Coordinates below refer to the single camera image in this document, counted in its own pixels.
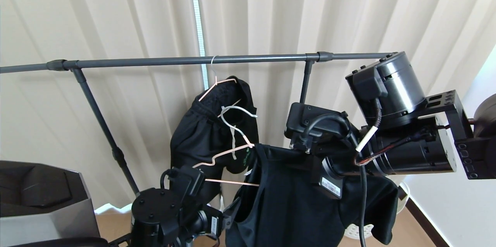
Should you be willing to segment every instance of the floor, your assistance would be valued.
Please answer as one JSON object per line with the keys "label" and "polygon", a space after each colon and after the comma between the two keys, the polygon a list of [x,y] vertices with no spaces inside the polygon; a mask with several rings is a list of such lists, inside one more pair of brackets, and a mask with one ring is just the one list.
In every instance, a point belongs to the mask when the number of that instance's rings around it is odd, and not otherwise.
{"label": "floor", "polygon": [[[97,215],[98,227],[100,228],[101,237],[106,240],[115,240],[116,238],[129,233],[131,228],[131,214],[101,214]],[[195,247],[211,247],[214,242],[206,237],[200,237],[195,241]],[[359,247],[358,240],[343,238],[339,247]],[[375,240],[367,238],[367,247],[383,247],[384,245]],[[396,218],[393,228],[393,240],[389,247],[436,247],[430,240],[422,227],[413,218],[411,213],[405,209]]]}

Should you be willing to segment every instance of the clothes rail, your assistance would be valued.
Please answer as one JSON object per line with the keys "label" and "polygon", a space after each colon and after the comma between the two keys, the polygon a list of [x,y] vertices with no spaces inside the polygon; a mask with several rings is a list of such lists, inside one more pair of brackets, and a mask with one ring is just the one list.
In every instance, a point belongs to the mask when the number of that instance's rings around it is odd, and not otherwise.
{"label": "clothes rail", "polygon": [[[305,70],[303,72],[303,84],[301,86],[300,103],[305,102],[308,90],[308,82],[310,73],[315,62],[327,62],[330,60],[357,60],[357,59],[379,59],[386,58],[392,53],[328,53],[327,51],[318,51],[317,53],[303,53],[295,55],[231,55],[231,56],[216,56],[215,63],[251,63],[251,62],[305,62]],[[109,59],[109,60],[52,60],[47,63],[30,64],[30,65],[15,65],[0,67],[0,74],[28,72],[28,71],[72,71],[76,80],[81,86],[83,93],[92,109],[95,117],[108,144],[112,149],[112,155],[119,164],[124,176],[126,177],[134,194],[140,191],[133,175],[129,170],[124,153],[117,146],[112,133],[110,132],[107,123],[96,103],[95,98],[88,86],[86,78],[81,69],[85,68],[104,68],[104,67],[138,67],[138,66],[160,66],[160,65],[195,65],[209,64],[212,57],[184,57],[184,58],[129,58],[129,59]]]}

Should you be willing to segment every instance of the white sticker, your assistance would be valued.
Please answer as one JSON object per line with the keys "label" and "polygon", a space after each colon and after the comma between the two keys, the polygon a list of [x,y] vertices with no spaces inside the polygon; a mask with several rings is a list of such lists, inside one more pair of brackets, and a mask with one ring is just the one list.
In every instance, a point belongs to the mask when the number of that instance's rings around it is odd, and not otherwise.
{"label": "white sticker", "polygon": [[213,234],[217,234],[217,218],[212,217],[212,225],[210,227],[210,230],[212,231]]}
{"label": "white sticker", "polygon": [[336,185],[334,185],[329,180],[322,178],[321,185],[324,186],[324,188],[326,188],[330,192],[333,192],[334,194],[336,194],[337,196],[341,196],[341,189],[339,187],[337,187]]}

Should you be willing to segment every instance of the curtain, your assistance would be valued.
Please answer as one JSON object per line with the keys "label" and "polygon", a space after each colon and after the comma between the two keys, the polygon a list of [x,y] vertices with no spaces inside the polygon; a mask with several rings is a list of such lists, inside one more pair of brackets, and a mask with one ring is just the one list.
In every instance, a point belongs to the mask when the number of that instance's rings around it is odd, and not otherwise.
{"label": "curtain", "polygon": [[[496,0],[199,0],[206,55],[405,51],[426,95],[461,97],[496,44]],[[192,0],[0,0],[2,66],[54,59],[199,54]],[[374,60],[313,66],[307,103],[365,123],[344,77]],[[303,63],[213,65],[247,81],[260,141],[288,146]],[[210,84],[213,71],[207,65]],[[193,97],[198,65],[87,69],[88,83],[140,189],[170,166],[169,141]],[[70,72],[2,74],[1,158],[83,173],[94,206],[133,200]]]}

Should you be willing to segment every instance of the baseboard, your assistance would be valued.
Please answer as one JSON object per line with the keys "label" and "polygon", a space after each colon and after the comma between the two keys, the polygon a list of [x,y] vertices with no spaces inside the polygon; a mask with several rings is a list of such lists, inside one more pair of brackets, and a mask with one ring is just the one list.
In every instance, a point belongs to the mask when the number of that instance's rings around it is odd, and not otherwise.
{"label": "baseboard", "polygon": [[[406,193],[403,191],[401,187],[400,189],[400,199],[403,199],[406,196]],[[450,245],[444,240],[444,238],[439,234],[436,228],[431,224],[429,219],[424,215],[422,210],[417,206],[417,204],[409,199],[406,203],[406,208],[413,215],[415,220],[420,224],[422,229],[427,233],[429,238],[432,240],[436,247],[450,247]]]}

